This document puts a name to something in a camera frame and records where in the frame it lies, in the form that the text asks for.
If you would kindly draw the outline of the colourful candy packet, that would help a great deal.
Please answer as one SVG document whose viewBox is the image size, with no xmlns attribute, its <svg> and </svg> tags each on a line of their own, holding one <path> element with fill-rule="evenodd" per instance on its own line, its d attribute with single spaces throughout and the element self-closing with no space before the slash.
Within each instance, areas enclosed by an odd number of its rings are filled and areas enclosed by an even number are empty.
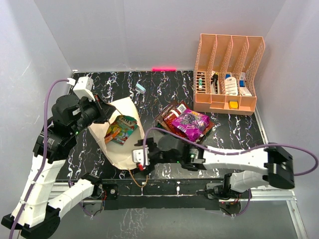
<svg viewBox="0 0 319 239">
<path fill-rule="evenodd" d="M 125 115 L 117 116 L 115 121 L 107 129 L 104 137 L 105 144 L 112 141 L 116 144 L 124 145 L 137 128 L 137 121 L 133 117 Z"/>
</svg>

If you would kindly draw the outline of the brown paper bag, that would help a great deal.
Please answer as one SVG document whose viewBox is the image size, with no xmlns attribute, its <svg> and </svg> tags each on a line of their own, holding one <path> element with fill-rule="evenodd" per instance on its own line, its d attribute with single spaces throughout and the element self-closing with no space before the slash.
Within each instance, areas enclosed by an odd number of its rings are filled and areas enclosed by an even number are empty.
<svg viewBox="0 0 319 239">
<path fill-rule="evenodd" d="M 115 106 L 117 110 L 112 114 L 109 122 L 103 124 L 94 123 L 89 126 L 89 131 L 113 166 L 121 170 L 136 169 L 137 165 L 133 162 L 132 151 L 136 148 L 134 144 L 145 136 L 139 113 L 129 97 L 113 101 L 111 105 Z M 119 145 L 115 142 L 105 143 L 104 136 L 110 124 L 113 123 L 120 114 L 136 119 L 138 128 L 128 137 L 123 145 Z"/>
</svg>

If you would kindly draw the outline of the red Doritos chips bag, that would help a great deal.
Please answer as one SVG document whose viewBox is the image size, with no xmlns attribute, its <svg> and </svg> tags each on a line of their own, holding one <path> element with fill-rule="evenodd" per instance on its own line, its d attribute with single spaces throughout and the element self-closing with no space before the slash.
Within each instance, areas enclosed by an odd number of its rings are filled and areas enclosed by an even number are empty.
<svg viewBox="0 0 319 239">
<path fill-rule="evenodd" d="M 184 100 L 178 102 L 177 106 L 173 107 L 167 115 L 164 117 L 164 122 L 169 127 L 170 131 L 178 136 L 181 136 L 183 138 L 186 138 L 185 133 L 177 129 L 172 125 L 172 121 L 177 118 L 181 113 L 183 113 L 186 109 L 190 109 L 189 106 L 185 103 Z M 200 135 L 200 137 L 195 141 L 196 143 L 200 142 L 207 134 L 211 132 L 211 129 L 213 128 L 214 123 L 210 120 L 208 127 L 205 129 L 204 133 Z"/>
</svg>

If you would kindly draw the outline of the purple snack packet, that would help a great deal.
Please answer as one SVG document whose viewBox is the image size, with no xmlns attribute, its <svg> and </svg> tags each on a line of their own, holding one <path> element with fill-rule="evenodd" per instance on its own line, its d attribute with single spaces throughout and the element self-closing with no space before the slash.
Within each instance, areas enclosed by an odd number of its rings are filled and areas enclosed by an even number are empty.
<svg viewBox="0 0 319 239">
<path fill-rule="evenodd" d="M 172 125 L 185 133 L 188 140 L 195 142 L 204 133 L 209 122 L 208 116 L 186 109 L 172 121 Z"/>
</svg>

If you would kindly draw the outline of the red brown snack box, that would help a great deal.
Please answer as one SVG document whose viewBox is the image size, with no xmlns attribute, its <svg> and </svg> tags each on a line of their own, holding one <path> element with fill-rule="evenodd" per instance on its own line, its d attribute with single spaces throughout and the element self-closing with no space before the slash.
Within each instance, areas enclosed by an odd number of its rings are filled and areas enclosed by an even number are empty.
<svg viewBox="0 0 319 239">
<path fill-rule="evenodd" d="M 155 117 L 155 121 L 157 123 L 160 123 L 163 126 L 167 126 L 167 124 L 164 122 L 164 117 L 167 115 L 167 113 L 173 109 L 173 107 L 177 106 L 178 101 L 174 100 L 170 102 L 167 106 L 165 106 L 162 111 Z"/>
</svg>

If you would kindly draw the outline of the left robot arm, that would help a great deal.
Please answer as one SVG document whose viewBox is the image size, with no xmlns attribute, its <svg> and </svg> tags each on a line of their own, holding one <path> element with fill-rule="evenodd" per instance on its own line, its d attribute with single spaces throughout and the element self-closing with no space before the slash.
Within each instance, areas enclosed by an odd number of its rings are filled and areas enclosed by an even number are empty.
<svg viewBox="0 0 319 239">
<path fill-rule="evenodd" d="M 116 107 L 98 95 L 93 99 L 65 95 L 56 100 L 51 111 L 52 117 L 45 118 L 34 145 L 32 167 L 18 205 L 1 221 L 11 232 L 20 230 L 25 239 L 50 238 L 67 212 L 83 199 L 97 199 L 103 193 L 102 180 L 86 173 L 61 195 L 49 198 L 60 169 L 77 143 L 76 136 L 94 123 L 108 122 Z"/>
</svg>

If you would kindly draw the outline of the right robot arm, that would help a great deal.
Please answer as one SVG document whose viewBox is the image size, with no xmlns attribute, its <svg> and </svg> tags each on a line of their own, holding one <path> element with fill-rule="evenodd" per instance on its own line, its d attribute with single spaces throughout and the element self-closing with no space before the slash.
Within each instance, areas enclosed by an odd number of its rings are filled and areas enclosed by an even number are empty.
<svg viewBox="0 0 319 239">
<path fill-rule="evenodd" d="M 149 173 L 159 163 L 179 163 L 188 171 L 231 169 L 223 183 L 206 186 L 208 198 L 237 198 L 251 188 L 272 186 L 293 189 L 295 186 L 293 157 L 281 146 L 266 146 L 252 150 L 219 149 L 188 143 L 166 134 L 158 142 L 153 138 L 139 140 L 132 151 L 133 162 Z"/>
</svg>

